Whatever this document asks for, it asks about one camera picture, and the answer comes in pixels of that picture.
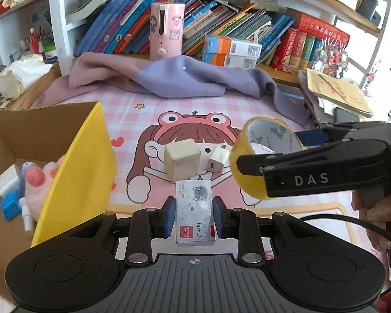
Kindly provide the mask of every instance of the yellow tape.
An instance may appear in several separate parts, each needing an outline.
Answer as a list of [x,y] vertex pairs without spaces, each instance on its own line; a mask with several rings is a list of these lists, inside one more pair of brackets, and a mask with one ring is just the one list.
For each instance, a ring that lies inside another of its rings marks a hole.
[[245,123],[230,151],[230,169],[240,188],[258,200],[271,199],[267,195],[263,176],[242,175],[236,166],[236,161],[241,155],[266,153],[266,147],[277,154],[304,150],[297,135],[282,121],[257,117]]

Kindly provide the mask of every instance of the pink cylindrical device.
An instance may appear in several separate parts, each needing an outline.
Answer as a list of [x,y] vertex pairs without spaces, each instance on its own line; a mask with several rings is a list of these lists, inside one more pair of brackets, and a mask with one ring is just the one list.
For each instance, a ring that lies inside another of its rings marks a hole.
[[184,4],[151,4],[149,35],[151,61],[181,55],[184,8]]

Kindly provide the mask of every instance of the white box with cat drawing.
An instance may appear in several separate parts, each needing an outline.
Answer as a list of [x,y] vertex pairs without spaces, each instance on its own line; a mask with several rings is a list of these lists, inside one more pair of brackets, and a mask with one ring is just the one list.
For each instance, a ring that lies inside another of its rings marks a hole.
[[177,244],[209,246],[216,241],[210,180],[175,183]]

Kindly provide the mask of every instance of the pink plush toy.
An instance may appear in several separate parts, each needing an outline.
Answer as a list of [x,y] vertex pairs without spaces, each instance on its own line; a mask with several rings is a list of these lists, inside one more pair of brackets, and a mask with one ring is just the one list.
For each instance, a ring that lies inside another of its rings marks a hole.
[[42,169],[38,166],[29,167],[26,172],[25,199],[30,214],[38,221],[42,206],[45,202],[49,188],[61,165],[62,158],[58,162],[50,162]]

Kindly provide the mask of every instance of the cartoon hand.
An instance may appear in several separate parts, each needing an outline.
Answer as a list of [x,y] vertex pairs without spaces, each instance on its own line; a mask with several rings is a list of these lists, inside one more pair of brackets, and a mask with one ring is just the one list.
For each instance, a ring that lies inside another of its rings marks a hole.
[[149,178],[144,175],[135,176],[127,185],[126,192],[132,202],[143,204],[150,193]]
[[241,189],[241,194],[242,194],[242,200],[243,202],[248,205],[248,206],[255,206],[261,202],[258,199],[255,199],[251,197],[250,195],[246,194],[242,189]]

